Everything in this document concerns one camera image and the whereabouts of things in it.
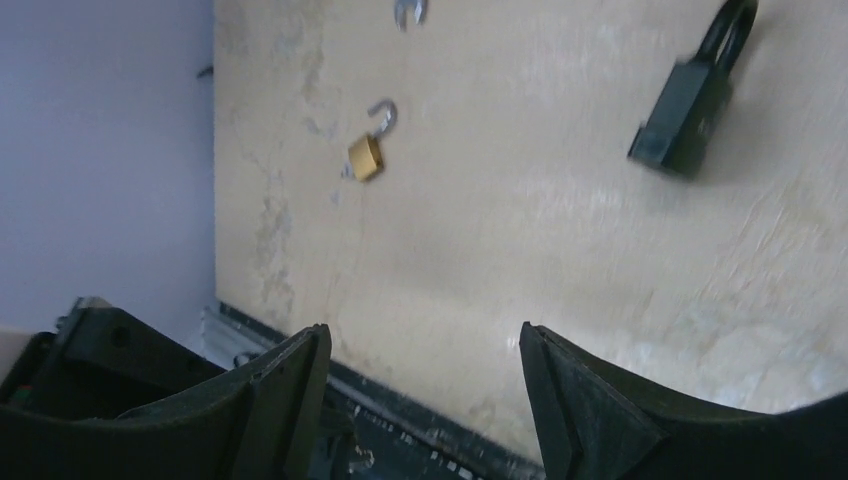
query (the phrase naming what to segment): black padlock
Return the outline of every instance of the black padlock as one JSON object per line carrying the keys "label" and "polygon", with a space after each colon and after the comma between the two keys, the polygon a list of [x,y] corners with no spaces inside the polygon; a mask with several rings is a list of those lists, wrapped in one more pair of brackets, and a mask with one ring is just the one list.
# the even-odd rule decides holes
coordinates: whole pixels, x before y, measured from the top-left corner
{"label": "black padlock", "polygon": [[757,0],[728,0],[698,52],[678,62],[654,111],[636,133],[627,156],[657,170],[693,177],[733,88],[730,70],[757,15]]}

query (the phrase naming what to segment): brass padlock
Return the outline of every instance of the brass padlock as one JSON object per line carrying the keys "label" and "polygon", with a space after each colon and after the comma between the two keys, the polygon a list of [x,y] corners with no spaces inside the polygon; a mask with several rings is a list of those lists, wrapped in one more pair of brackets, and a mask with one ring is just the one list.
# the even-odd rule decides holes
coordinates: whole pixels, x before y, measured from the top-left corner
{"label": "brass padlock", "polygon": [[388,133],[397,122],[397,108],[395,103],[384,99],[368,109],[368,116],[375,116],[386,109],[386,118],[371,133],[366,133],[347,150],[350,173],[359,180],[365,182],[383,170],[383,153],[380,151],[379,140]]}

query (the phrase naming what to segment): white wall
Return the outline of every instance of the white wall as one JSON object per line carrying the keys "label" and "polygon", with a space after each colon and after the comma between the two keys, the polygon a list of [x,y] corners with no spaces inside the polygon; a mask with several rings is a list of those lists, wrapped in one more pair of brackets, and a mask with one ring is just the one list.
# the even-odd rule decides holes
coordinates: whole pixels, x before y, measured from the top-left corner
{"label": "white wall", "polygon": [[210,0],[0,0],[0,323],[214,301]]}

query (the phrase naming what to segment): padlock shackle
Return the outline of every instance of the padlock shackle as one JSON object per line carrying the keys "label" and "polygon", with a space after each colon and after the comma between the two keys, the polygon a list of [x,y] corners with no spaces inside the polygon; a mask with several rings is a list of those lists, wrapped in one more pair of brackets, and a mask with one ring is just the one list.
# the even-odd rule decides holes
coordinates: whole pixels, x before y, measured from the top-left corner
{"label": "padlock shackle", "polygon": [[729,74],[751,33],[757,4],[757,0],[727,0],[716,14],[693,60],[708,61]]}
{"label": "padlock shackle", "polygon": [[380,110],[386,109],[386,117],[380,122],[380,126],[378,126],[373,132],[371,132],[371,136],[375,139],[379,140],[385,134],[389,133],[389,131],[394,128],[397,123],[397,107],[395,106],[395,102],[391,101],[388,98],[384,98],[374,104],[371,108],[368,109],[368,116],[373,117],[380,113]]}

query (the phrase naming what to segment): wooden board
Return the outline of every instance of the wooden board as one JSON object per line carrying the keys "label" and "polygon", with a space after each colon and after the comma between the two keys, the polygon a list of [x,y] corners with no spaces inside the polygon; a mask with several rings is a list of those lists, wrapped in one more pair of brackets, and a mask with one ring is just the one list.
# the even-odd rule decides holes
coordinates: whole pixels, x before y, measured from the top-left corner
{"label": "wooden board", "polygon": [[[702,175],[625,157],[719,0],[217,0],[218,297],[538,459],[522,322],[778,411],[848,387],[848,4],[763,0]],[[397,103],[386,171],[340,177]]]}

